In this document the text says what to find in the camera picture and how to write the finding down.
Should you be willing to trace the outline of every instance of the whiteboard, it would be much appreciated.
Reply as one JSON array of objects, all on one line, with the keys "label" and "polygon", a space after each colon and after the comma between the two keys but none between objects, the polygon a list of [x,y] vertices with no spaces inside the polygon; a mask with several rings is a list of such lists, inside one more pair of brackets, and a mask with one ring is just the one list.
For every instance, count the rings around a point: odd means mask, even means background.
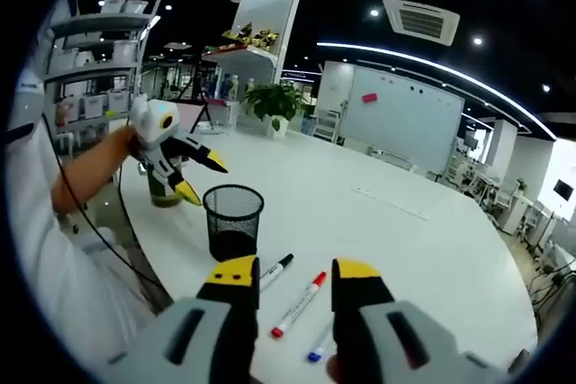
[{"label": "whiteboard", "polygon": [[[376,94],[377,100],[363,101]],[[364,67],[354,83],[340,135],[443,173],[452,154],[464,100],[418,81]]]}]

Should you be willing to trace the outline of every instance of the person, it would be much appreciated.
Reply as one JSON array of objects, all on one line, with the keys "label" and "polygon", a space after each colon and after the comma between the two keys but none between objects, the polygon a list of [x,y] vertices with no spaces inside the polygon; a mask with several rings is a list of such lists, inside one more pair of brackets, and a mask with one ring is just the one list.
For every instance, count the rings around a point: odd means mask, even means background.
[{"label": "person", "polygon": [[[99,236],[71,241],[55,215],[77,210],[72,193],[84,203],[100,191],[130,154],[135,132],[117,129],[65,164],[68,188],[41,121],[43,107],[42,82],[28,66],[4,134],[12,237],[22,275],[51,329],[82,366],[97,369],[126,351],[154,315],[134,274],[127,276],[130,269],[117,257],[106,259],[110,251],[103,251]],[[112,231],[101,234],[113,243]]]}]

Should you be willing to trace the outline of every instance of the round table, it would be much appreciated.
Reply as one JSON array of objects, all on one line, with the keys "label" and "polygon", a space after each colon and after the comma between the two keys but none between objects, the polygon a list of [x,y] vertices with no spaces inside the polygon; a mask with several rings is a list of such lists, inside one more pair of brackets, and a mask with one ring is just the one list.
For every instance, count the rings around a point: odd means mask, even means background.
[{"label": "round table", "polygon": [[[261,270],[287,254],[293,262],[260,296],[251,373],[264,383],[330,382],[306,355],[332,318],[330,280],[283,339],[270,330],[331,261],[345,256],[375,267],[395,299],[406,299],[450,329],[460,351],[506,369],[536,347],[536,322],[522,278],[478,204],[444,185],[338,147],[288,132],[272,140],[250,131],[199,136],[229,169],[193,161],[184,177],[202,196],[239,183],[265,198],[258,233]],[[146,176],[124,163],[121,192],[139,243],[173,299],[193,297],[216,264],[205,212],[181,203],[152,206]]]}]

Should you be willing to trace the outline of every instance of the marker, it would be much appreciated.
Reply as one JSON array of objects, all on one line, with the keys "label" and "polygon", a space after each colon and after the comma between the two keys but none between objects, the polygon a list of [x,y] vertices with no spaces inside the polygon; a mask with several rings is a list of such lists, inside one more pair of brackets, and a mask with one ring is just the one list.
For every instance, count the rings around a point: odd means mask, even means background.
[{"label": "marker", "polygon": [[320,360],[322,360],[332,346],[333,342],[334,338],[332,336],[332,323],[330,323],[322,332],[318,343],[315,345],[316,348],[314,348],[308,354],[308,361],[312,363],[318,363]]},{"label": "marker", "polygon": [[272,329],[270,334],[275,338],[281,338],[284,333],[294,324],[294,321],[298,319],[302,311],[314,298],[314,295],[318,292],[322,283],[326,279],[326,272],[319,274],[312,284],[303,292],[300,300],[293,307],[291,307],[288,312],[282,317],[280,323]]},{"label": "marker", "polygon": [[268,285],[276,279],[280,273],[286,268],[286,266],[294,259],[294,255],[288,254],[278,263],[273,265],[266,273],[260,278],[260,290],[263,291]]}]

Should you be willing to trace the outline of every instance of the green leaves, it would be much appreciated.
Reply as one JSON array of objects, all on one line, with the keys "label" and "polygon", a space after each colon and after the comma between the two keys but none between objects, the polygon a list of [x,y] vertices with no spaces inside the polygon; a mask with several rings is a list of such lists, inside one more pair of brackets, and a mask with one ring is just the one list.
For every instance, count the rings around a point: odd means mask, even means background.
[{"label": "green leaves", "polygon": [[[266,115],[282,116],[290,121],[302,106],[302,95],[291,85],[260,85],[247,93],[246,101],[261,121]],[[280,122],[273,127],[279,130]]]}]

